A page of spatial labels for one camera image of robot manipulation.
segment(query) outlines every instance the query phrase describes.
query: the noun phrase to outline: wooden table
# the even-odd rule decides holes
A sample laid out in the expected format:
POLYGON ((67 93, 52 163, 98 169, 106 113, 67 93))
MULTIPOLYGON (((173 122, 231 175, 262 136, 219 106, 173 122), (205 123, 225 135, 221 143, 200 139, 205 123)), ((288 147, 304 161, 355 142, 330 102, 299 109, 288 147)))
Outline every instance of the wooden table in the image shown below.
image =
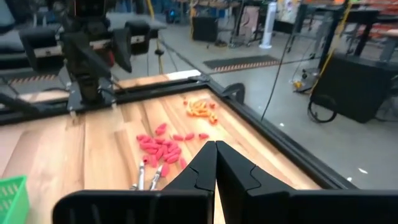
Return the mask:
MULTIPOLYGON (((168 75, 120 82, 122 86, 164 82, 168 75)), ((30 101, 59 98, 65 93, 37 93, 23 98, 30 101)), ((259 167, 296 189, 319 189, 297 166, 262 138, 235 112, 207 90, 154 98, 80 115, 58 116, 0 127, 0 175, 26 175, 31 210, 27 223, 51 223, 52 208, 66 194, 81 189, 128 189, 137 183, 138 164, 143 152, 137 134, 153 135, 160 123, 169 127, 166 136, 191 131, 206 132, 209 140, 223 140, 259 167), (211 99, 218 105, 219 123, 212 126, 200 118, 186 115, 183 97, 211 99)), ((190 162, 204 145, 198 139, 180 144, 182 156, 190 162)), ((161 178, 161 189, 181 169, 170 166, 161 178)), ((155 169, 146 167, 146 187, 155 169)), ((216 194, 215 223, 224 223, 216 194)))

